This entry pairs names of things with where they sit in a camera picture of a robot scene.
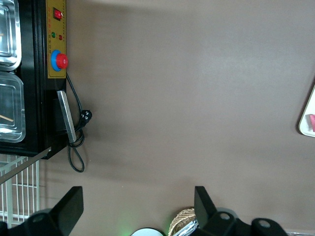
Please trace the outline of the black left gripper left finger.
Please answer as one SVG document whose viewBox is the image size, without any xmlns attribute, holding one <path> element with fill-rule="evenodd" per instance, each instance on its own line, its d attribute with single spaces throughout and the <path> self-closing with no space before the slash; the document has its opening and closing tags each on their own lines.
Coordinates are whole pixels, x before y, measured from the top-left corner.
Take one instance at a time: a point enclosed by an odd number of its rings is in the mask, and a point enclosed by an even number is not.
<svg viewBox="0 0 315 236">
<path fill-rule="evenodd" d="M 83 214 L 83 188 L 72 187 L 52 208 L 34 213 L 24 223 L 7 228 L 8 236 L 68 236 Z"/>
</svg>

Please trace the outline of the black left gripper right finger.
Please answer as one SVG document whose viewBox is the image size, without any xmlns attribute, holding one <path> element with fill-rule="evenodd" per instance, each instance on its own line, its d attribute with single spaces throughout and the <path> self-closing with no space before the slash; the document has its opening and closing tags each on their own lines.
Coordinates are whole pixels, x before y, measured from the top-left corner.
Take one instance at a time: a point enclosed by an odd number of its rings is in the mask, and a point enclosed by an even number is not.
<svg viewBox="0 0 315 236">
<path fill-rule="evenodd" d="M 228 208 L 216 207 L 203 186 L 194 190 L 194 211 L 199 226 L 195 236 L 251 236 L 251 226 Z"/>
</svg>

